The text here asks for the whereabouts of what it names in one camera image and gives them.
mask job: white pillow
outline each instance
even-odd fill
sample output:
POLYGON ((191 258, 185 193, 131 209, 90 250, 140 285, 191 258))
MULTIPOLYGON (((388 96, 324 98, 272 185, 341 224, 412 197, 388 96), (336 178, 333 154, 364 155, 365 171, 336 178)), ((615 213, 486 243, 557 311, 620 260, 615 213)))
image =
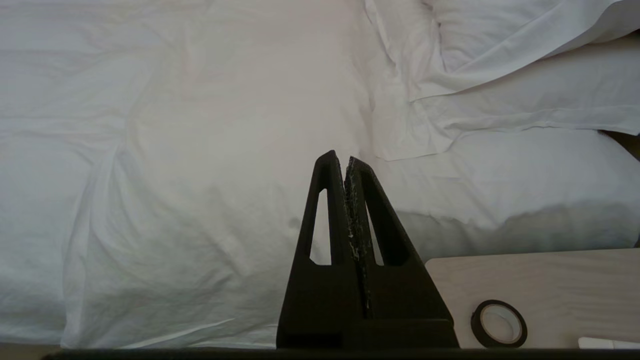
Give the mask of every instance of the white pillow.
POLYGON ((640 28, 635 0, 424 2, 432 14, 418 0, 367 0, 411 100, 466 90, 546 56, 640 28))
MULTIPOLYGON (((640 133, 640 37, 537 61, 457 94, 406 100, 399 76, 374 94, 373 144, 386 160, 446 151, 465 131, 529 127, 640 133)), ((388 64, 388 72, 393 65, 388 64)))

